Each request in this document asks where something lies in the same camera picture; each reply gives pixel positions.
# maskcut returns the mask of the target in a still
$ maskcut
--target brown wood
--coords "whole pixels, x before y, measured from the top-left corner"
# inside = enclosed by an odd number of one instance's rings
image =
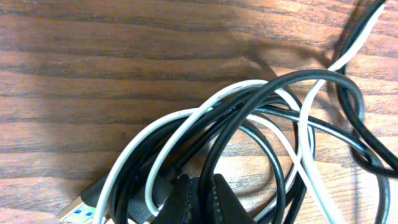
[[[106,173],[148,123],[240,80],[330,64],[369,1],[0,1],[0,222],[55,215]],[[398,154],[398,2],[388,1],[348,65],[368,128]],[[291,88],[302,100],[313,82]],[[348,128],[333,88],[312,115]],[[291,123],[276,119],[294,142]],[[266,129],[285,172],[291,161]],[[347,145],[317,132],[317,166],[348,223],[371,223],[376,178]],[[200,160],[187,167],[199,172]],[[275,192],[270,165],[238,131],[217,171],[254,214]],[[389,223],[398,222],[391,180]],[[324,223],[307,194],[297,223]]]

